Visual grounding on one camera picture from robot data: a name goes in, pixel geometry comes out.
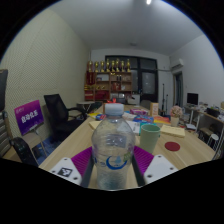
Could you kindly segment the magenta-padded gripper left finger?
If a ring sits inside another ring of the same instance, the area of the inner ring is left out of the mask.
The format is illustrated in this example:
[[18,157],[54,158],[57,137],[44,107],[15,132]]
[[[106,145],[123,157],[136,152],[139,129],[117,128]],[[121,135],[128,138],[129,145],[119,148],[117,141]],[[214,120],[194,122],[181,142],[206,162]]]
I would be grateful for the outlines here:
[[92,148],[89,147],[72,158],[62,158],[50,173],[87,188],[93,169]]

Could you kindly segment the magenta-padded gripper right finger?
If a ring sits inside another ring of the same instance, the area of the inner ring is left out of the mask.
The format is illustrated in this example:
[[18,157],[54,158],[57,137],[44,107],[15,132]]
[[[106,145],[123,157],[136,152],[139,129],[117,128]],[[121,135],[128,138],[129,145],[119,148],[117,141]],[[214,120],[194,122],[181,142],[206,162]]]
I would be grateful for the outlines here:
[[132,165],[139,187],[177,171],[177,168],[163,155],[152,155],[138,146],[134,147]]

